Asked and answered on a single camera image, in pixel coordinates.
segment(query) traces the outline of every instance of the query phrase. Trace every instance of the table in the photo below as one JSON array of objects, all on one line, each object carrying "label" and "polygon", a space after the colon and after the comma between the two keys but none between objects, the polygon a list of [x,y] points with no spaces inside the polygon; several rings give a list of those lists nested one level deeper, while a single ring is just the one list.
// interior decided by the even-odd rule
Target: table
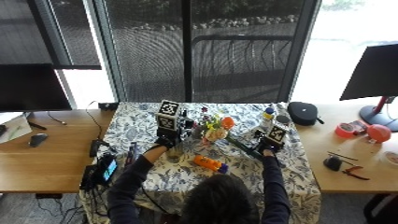
[{"label": "table", "polygon": [[[209,114],[233,117],[237,124],[233,128],[233,133],[241,136],[239,141],[249,145],[254,140],[253,130],[262,125],[262,112],[269,105],[182,104],[182,106],[188,110],[190,119],[200,119],[200,109],[204,106],[208,107]],[[120,103],[104,137],[104,140],[118,151],[117,161],[120,168],[113,176],[114,178],[124,168],[124,157],[129,143],[132,141],[138,142],[138,150],[144,153],[156,140],[157,123],[154,113],[158,111],[158,107],[160,104]],[[273,108],[277,114],[287,115],[283,104],[273,104]],[[214,174],[210,170],[198,167],[193,163],[196,154],[201,154],[229,164],[229,174],[238,176],[243,180],[246,187],[255,195],[257,206],[259,212],[262,212],[262,165],[259,161],[250,158],[225,140],[217,141],[208,147],[200,143],[198,139],[188,138],[184,141],[184,151],[180,163],[168,162],[165,155],[162,155],[144,182],[146,193],[161,207],[169,213],[180,214],[186,191],[204,178]],[[314,182],[306,153],[294,126],[286,138],[285,149],[278,153],[278,158],[286,166],[282,169],[282,174],[293,205],[290,223],[315,223],[319,215],[321,192]],[[105,215],[105,208],[97,207],[97,214],[89,211],[93,199],[86,198],[82,193],[81,195],[89,221],[92,223],[106,223],[106,217],[97,215]],[[105,199],[105,191],[98,200],[102,199]],[[137,194],[136,203],[140,206],[158,210],[141,192]]]},{"label": "table", "polygon": [[[382,144],[370,144],[366,135],[345,139],[334,134],[335,126],[341,122],[351,122],[359,119],[362,105],[315,105],[318,115],[325,124],[314,124],[310,127],[295,125],[299,139],[309,157],[313,175],[322,192],[329,193],[397,193],[398,192],[398,169],[383,164],[379,160],[386,150],[398,151],[398,133]],[[358,159],[350,161],[363,166],[355,173],[369,177],[363,181],[343,175],[323,166],[322,161],[329,157],[327,151]]]},{"label": "table", "polygon": [[[104,131],[112,120],[110,111],[88,110]],[[46,112],[34,112],[28,120],[45,126],[45,131],[32,128],[32,133],[0,144],[0,192],[3,193],[77,193],[88,157],[90,140],[100,128],[85,110],[50,112],[66,122],[62,125]],[[48,139],[38,147],[29,147],[29,137],[46,133]]]}]

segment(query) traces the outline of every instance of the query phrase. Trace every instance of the computer monitor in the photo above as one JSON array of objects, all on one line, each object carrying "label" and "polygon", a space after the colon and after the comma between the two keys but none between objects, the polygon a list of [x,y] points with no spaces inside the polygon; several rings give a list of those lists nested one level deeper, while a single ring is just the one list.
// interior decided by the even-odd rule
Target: computer monitor
[{"label": "computer monitor", "polygon": [[362,120],[398,132],[398,119],[382,110],[389,97],[398,96],[398,44],[366,48],[339,100],[371,96],[382,96],[382,99],[377,106],[367,105],[361,109]]},{"label": "computer monitor", "polygon": [[0,112],[70,110],[49,63],[0,64]]}]

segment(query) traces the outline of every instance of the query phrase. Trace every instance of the black and white tablecloth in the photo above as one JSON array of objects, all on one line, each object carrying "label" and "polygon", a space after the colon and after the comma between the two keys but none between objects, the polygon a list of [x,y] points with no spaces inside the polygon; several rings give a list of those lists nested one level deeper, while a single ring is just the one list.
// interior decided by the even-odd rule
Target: black and white tablecloth
[{"label": "black and white tablecloth", "polygon": [[[122,172],[124,159],[130,142],[138,143],[138,151],[144,153],[153,145],[157,138],[157,122],[154,114],[161,104],[156,103],[120,103],[113,120],[105,133],[104,140],[113,146],[118,154],[118,170]],[[247,146],[255,143],[254,130],[267,129],[267,122],[262,112],[267,106],[274,108],[275,115],[289,117],[286,106],[279,104],[182,104],[188,110],[188,117],[198,120],[201,108],[208,108],[208,114],[231,117],[235,126],[231,133],[238,136],[238,141]],[[182,143],[184,155],[178,163],[170,163],[165,155],[156,162],[144,182],[145,192],[168,213],[180,214],[186,192],[198,182],[214,175],[214,172],[193,163],[197,154],[204,155],[229,165],[229,175],[242,179],[246,187],[255,196],[259,214],[263,210],[262,202],[262,164],[249,157],[242,150],[226,140],[218,140],[213,145],[204,145],[200,139],[186,138]],[[321,209],[321,192],[315,184],[305,150],[294,125],[290,125],[285,147],[277,153],[282,165],[285,187],[293,206],[290,223],[317,223]],[[106,223],[105,216],[105,189],[101,200],[92,199],[90,195],[81,192],[82,204],[92,223]],[[138,191],[136,203],[140,206],[160,210],[148,197]]]}]

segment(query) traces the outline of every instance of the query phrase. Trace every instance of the dark hair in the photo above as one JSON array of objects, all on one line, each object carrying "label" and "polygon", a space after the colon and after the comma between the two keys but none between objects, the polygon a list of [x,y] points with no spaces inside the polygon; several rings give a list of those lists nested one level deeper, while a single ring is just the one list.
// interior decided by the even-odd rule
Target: dark hair
[{"label": "dark hair", "polygon": [[258,209],[242,181],[213,175],[189,192],[180,224],[257,224]]}]

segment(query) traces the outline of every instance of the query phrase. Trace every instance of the paper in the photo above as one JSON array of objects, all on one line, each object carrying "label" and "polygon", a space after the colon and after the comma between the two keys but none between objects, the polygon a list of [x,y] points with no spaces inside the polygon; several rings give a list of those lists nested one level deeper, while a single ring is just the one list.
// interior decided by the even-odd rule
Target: paper
[{"label": "paper", "polygon": [[5,113],[0,113],[0,124],[11,121],[12,119],[17,118],[23,114],[24,114],[23,112],[5,112]]},{"label": "paper", "polygon": [[32,132],[32,129],[28,125],[28,120],[27,120],[25,116],[12,119],[11,121],[8,121],[3,124],[8,127],[8,130],[0,136],[0,143],[5,143],[9,140]]}]

